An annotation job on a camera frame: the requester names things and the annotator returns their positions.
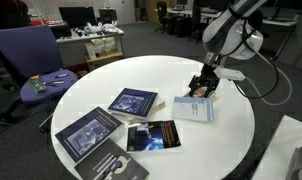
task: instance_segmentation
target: pamphlet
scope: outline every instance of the pamphlet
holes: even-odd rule
[[[214,121],[212,99],[175,97],[172,117],[211,123]]]
[[[181,146],[173,120],[129,125],[127,151],[156,151]]]

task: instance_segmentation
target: white book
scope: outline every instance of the white book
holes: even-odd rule
[[[214,121],[212,99],[175,97],[172,117],[211,123]]]

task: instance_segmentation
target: purple chair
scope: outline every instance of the purple chair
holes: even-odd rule
[[[26,80],[40,74],[41,82],[64,81],[56,86],[46,86],[46,91],[38,94],[32,91],[28,82],[24,83],[20,91],[24,104],[39,104],[61,97],[78,80],[73,72],[62,69],[56,40],[47,25],[0,30],[0,51]],[[61,74],[67,76],[56,78]]]

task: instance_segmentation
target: white round table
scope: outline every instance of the white round table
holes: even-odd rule
[[[117,61],[89,73],[65,93],[55,109],[51,138],[57,156],[81,179],[74,169],[75,163],[56,139],[56,133],[97,106],[107,110],[123,88],[158,92],[166,106],[149,119],[170,120],[174,97],[190,90],[189,82],[193,75],[200,74],[202,66],[185,58],[142,56]],[[241,162],[254,135],[252,107],[228,80],[220,81],[213,103],[215,122],[211,124],[174,119],[182,143],[180,148],[172,152],[131,153],[150,172],[150,179],[221,179]],[[112,139],[126,149],[128,122],[123,123],[123,131]]]

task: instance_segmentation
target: box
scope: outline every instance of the box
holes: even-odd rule
[[[115,50],[115,39],[114,37],[102,38],[104,41],[104,49],[106,52]]]
[[[123,54],[121,52],[115,52],[115,53],[107,54],[105,56],[97,57],[95,59],[90,59],[88,56],[86,56],[85,58],[87,61],[89,71],[91,72],[106,64],[123,59]]]
[[[91,39],[91,42],[93,44],[95,53],[103,53],[105,52],[105,45],[104,45],[104,40],[103,39]]]
[[[97,56],[95,55],[94,47],[91,43],[85,43],[85,47],[87,48],[90,59],[97,58]]]

